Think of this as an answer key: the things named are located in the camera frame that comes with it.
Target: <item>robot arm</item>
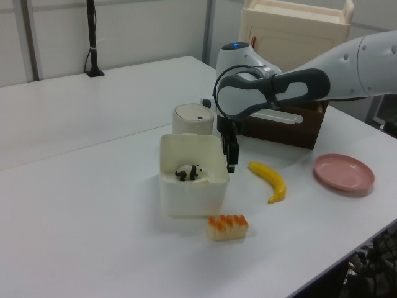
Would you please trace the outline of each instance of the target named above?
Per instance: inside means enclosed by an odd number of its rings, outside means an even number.
[[[236,121],[278,106],[397,93],[397,31],[343,43],[287,73],[247,43],[222,48],[217,74],[232,63],[246,67],[220,78],[215,100],[222,114]]]

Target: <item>yellow banana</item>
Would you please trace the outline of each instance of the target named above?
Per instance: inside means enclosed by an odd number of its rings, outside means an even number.
[[[258,161],[248,163],[248,168],[255,174],[270,182],[274,187],[274,195],[267,201],[269,204],[284,200],[287,186],[285,185],[284,179],[278,174],[278,172]]]

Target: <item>panda figurine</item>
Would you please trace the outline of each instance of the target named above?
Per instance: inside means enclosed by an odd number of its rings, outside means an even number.
[[[176,170],[175,175],[178,176],[181,181],[185,181],[186,177],[189,177],[190,180],[194,180],[194,178],[198,177],[202,171],[203,169],[200,168],[200,165],[180,166]]]

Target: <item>white cup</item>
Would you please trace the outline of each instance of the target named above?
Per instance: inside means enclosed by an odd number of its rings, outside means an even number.
[[[172,133],[211,135],[213,118],[213,112],[201,104],[183,104],[177,106],[172,115]]]

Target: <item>plastic plate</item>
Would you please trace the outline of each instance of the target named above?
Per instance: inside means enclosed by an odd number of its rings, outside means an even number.
[[[363,191],[375,181],[375,175],[367,165],[342,154],[317,157],[314,171],[326,184],[343,191]]]

